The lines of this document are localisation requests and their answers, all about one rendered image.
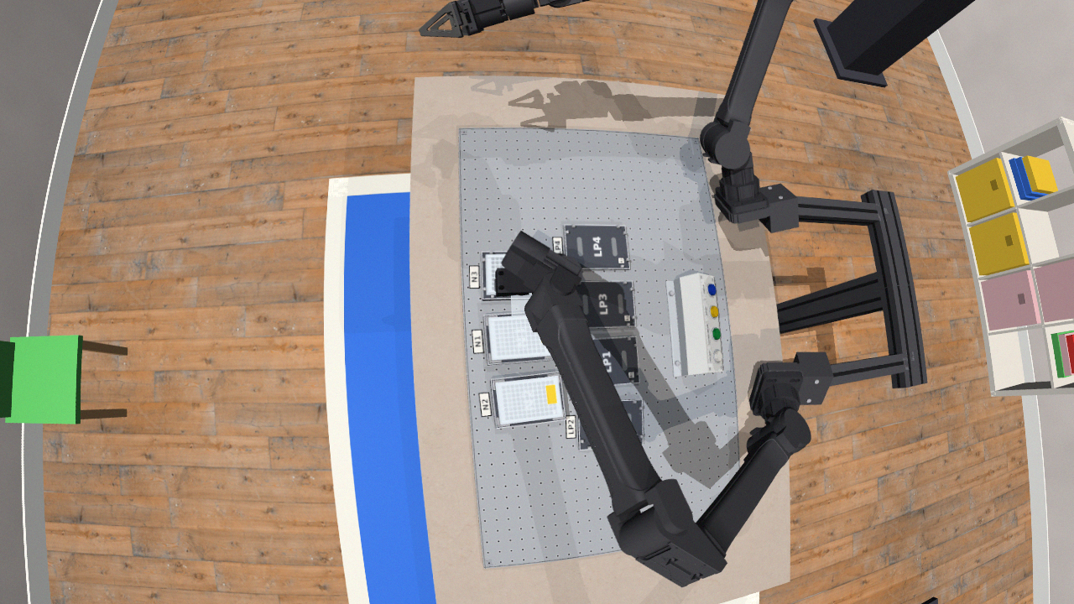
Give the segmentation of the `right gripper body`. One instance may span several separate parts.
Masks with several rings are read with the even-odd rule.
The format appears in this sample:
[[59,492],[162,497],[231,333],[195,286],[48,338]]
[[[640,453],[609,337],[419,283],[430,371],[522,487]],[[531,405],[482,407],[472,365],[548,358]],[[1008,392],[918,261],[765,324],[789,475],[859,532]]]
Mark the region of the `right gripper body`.
[[488,10],[487,12],[478,13],[475,15],[473,15],[471,11],[471,0],[453,1],[453,3],[451,4],[454,10],[454,14],[456,15],[459,26],[463,24],[463,21],[461,21],[461,13],[465,13],[465,15],[467,16],[468,35],[478,34],[478,32],[483,31],[484,30],[483,28],[487,28],[488,26],[493,26],[494,24],[508,20],[507,14],[500,13],[500,10],[505,10],[502,3],[500,8],[495,8],[495,10]]

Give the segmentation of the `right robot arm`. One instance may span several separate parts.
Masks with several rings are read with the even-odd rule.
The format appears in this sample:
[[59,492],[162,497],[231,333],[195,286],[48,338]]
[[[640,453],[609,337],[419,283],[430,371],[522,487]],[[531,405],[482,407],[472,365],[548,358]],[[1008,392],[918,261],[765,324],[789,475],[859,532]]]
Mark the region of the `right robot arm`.
[[[793,1],[757,0],[727,94],[713,123],[701,130],[703,157],[722,166],[715,195],[732,214],[769,206],[767,196],[760,192],[759,177],[754,175],[749,123]],[[500,8],[500,3],[505,8],[500,13],[506,13],[510,20],[532,15],[534,8],[540,8],[537,0],[471,0],[473,15]]]

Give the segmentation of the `grey operator panel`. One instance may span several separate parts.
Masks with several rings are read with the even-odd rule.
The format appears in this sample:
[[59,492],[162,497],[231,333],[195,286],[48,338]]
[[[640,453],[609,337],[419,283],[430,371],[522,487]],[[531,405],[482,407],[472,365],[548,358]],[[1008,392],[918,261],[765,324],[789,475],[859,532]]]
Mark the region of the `grey operator panel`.
[[714,276],[694,273],[666,281],[674,376],[722,372]]

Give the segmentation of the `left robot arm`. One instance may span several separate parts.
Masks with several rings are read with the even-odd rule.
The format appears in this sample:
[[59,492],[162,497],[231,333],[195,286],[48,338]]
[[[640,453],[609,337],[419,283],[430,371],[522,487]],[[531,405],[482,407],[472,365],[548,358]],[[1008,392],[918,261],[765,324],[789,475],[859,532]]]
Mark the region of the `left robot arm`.
[[678,481],[661,481],[649,462],[595,347],[576,291],[581,265],[550,249],[520,231],[503,258],[505,268],[495,272],[494,291],[496,297],[532,294],[524,312],[558,368],[603,470],[614,510],[607,522],[618,545],[679,587],[721,573],[732,540],[778,471],[811,442],[808,422],[798,413],[802,373],[763,373],[753,414],[761,416],[766,427],[749,431],[744,463],[694,523]]

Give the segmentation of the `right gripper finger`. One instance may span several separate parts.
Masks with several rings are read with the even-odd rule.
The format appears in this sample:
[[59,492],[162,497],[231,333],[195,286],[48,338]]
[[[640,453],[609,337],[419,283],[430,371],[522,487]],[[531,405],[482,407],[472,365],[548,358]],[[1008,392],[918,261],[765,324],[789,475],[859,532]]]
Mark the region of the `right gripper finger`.
[[[444,24],[446,20],[449,20],[448,14],[446,16],[444,16],[442,19],[440,19],[440,21],[437,21],[437,23],[433,24],[433,26],[430,27],[430,31],[445,31],[445,32],[446,31],[450,31],[451,32],[452,30],[440,30],[440,29],[438,29],[441,26],[441,24]],[[463,32],[463,35],[468,35],[467,34],[467,16],[464,13],[461,13],[461,21],[463,21],[463,24],[461,25],[461,31]],[[471,37],[471,35],[468,35],[468,37]]]
[[[451,32],[427,31],[429,27],[432,26],[432,24],[434,24],[435,21],[440,20],[440,18],[445,14],[448,14],[448,17],[451,21],[452,31]],[[459,26],[456,15],[454,14],[454,10],[451,3],[447,3],[438,13],[435,14],[435,16],[433,16],[429,21],[423,24],[423,26],[419,29],[419,31],[421,37],[452,37],[452,38],[463,37],[463,34],[461,33],[461,26]]]

